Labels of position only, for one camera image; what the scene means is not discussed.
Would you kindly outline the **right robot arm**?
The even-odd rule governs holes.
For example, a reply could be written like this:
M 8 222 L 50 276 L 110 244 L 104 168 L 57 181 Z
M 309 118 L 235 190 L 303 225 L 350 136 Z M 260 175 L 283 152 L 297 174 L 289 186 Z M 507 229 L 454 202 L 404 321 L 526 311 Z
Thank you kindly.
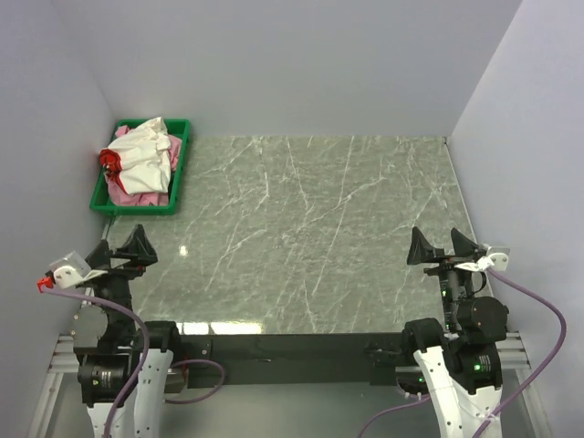
M 431 245 L 412 229 L 406 263 L 422 265 L 439 282 L 444 322 L 424 318 L 405 324 L 401 355 L 422 372 L 442 437 L 500 437 L 493 415 L 503 392 L 502 362 L 496 347 L 506 340 L 509 310 L 481 296 L 473 276 L 487 282 L 488 270 L 506 271 L 505 248 L 479 245 L 452 229 L 453 252 Z

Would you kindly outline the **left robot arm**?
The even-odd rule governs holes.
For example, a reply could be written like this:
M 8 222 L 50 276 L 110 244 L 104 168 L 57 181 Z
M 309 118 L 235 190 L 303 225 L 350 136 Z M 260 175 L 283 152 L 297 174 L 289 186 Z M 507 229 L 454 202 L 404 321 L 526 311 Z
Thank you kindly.
M 117 248 L 101 241 L 86 258 L 82 282 L 94 297 L 116 304 L 82 307 L 74 321 L 78 383 L 97 437 L 158 437 L 167 374 L 183 345 L 172 321 L 138 324 L 131 316 L 131 280 L 158 256 L 142 225 Z

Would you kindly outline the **white t-shirt with red print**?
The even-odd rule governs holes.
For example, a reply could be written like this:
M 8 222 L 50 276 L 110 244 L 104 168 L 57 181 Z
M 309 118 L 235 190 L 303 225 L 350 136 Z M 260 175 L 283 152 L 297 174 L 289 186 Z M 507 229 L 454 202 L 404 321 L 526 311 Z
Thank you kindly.
M 172 176 L 171 146 L 163 118 L 149 119 L 102 149 L 99 163 L 127 195 L 166 193 Z

